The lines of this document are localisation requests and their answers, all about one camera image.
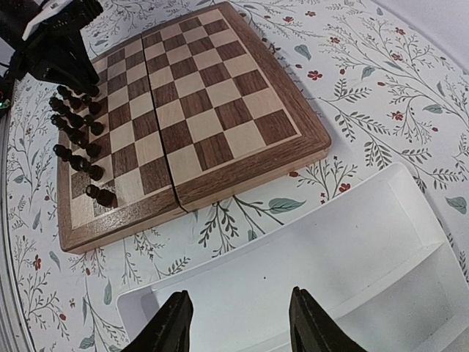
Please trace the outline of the dark chess piece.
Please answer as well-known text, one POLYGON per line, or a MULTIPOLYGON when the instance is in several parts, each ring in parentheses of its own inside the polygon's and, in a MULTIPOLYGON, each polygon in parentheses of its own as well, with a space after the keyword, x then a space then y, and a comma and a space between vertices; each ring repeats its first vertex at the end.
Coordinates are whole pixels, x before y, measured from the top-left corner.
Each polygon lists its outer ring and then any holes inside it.
POLYGON ((87 161, 81 162, 81 170, 88 174, 88 176, 95 181, 99 181, 103 177, 103 168, 98 165, 91 165, 87 161))
POLYGON ((85 147, 86 154, 90 158, 97 158, 101 150, 102 150, 102 147, 95 143, 88 143, 88 145, 85 147))
POLYGON ((55 144, 53 146, 53 151, 56 156, 61 158, 64 162, 68 162, 75 171, 84 172, 91 166, 85 157, 81 155, 74 155, 71 149, 66 148, 61 144, 55 144))
POLYGON ((101 122, 95 121, 90 114, 84 116, 84 122, 89 127, 92 135, 99 136, 103 133, 105 126, 101 122))
POLYGON ((56 97, 51 97, 49 105, 53 111, 66 117, 74 128, 81 128, 84 125, 84 119, 80 115, 73 113, 70 110, 70 107, 66 106, 62 100, 56 97))
POLYGON ((69 140, 73 144, 76 144, 81 148, 85 148, 85 146, 88 145, 88 139, 83 131, 70 127, 69 125, 65 125, 63 127, 63 131, 67 134, 69 140))
POLYGON ((74 97, 72 92, 63 85, 59 85, 57 87, 57 92, 65 99, 68 101, 70 107, 74 110, 80 109, 82 106, 82 102, 79 98, 74 97))

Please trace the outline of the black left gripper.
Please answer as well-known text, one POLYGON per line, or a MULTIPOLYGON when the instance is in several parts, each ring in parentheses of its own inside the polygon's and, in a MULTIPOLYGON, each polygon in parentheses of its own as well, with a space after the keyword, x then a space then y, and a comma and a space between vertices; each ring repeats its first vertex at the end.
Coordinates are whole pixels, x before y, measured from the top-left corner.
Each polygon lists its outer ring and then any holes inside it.
POLYGON ((14 50, 7 77, 20 81, 29 73, 39 81, 66 83, 77 95, 98 96, 100 77, 79 31, 54 34, 38 29, 26 41, 21 39, 27 23, 39 13, 42 4, 1 2, 1 39, 14 50))

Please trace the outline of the dark chess piece twelfth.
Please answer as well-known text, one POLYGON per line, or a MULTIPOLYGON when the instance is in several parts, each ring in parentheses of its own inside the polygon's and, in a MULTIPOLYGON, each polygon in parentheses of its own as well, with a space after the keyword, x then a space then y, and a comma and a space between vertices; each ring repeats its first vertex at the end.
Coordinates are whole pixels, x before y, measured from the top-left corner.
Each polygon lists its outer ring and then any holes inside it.
POLYGON ((93 101, 89 95, 82 95, 81 102, 88 108, 90 114, 99 114, 102 109, 102 106, 98 102, 93 101))

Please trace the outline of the wooden chessboard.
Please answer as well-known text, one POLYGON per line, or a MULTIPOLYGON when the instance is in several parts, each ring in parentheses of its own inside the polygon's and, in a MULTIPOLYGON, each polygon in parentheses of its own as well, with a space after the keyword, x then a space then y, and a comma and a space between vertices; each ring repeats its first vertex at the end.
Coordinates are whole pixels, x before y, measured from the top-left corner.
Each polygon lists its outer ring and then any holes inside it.
POLYGON ((149 29, 96 57, 105 128, 59 142, 91 165, 92 180, 58 158, 61 248, 80 254, 249 190, 324 158, 331 139, 300 90, 227 1, 149 29), (88 185, 115 193, 105 208, 88 185))

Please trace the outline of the dark chess piece eleventh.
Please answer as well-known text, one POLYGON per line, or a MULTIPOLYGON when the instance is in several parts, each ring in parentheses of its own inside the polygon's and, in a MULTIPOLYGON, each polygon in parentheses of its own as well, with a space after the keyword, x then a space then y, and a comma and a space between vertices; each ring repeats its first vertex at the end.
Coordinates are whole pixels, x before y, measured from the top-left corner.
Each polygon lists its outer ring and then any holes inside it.
POLYGON ((70 126, 68 125, 67 121, 64 120, 60 115, 58 114, 53 114, 51 116, 51 123, 56 126, 59 130, 65 131, 67 129, 70 129, 70 126))

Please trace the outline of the dark pawn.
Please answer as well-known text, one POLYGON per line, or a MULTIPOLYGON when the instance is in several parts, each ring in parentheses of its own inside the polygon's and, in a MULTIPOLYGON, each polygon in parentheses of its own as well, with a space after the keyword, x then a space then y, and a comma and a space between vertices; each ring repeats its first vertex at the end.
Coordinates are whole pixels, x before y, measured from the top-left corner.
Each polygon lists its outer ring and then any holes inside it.
POLYGON ((88 197, 94 199, 97 204, 105 208, 115 208, 117 206, 117 199, 115 193, 108 189, 99 188, 95 185, 88 185, 85 193, 88 197))

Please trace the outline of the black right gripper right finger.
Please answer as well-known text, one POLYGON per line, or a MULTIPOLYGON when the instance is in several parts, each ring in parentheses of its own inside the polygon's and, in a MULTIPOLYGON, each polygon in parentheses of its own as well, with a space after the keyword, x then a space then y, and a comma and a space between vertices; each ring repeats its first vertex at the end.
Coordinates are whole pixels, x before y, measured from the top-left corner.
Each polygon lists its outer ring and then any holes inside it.
POLYGON ((293 288, 290 299, 289 334, 292 351, 366 351, 299 287, 293 288))

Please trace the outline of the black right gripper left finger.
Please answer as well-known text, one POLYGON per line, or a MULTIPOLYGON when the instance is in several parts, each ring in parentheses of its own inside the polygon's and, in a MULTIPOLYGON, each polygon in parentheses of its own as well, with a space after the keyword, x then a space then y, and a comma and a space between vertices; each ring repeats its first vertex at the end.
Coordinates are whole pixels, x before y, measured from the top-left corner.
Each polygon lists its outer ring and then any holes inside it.
POLYGON ((172 293, 124 352, 188 352, 192 317, 188 291, 172 293))

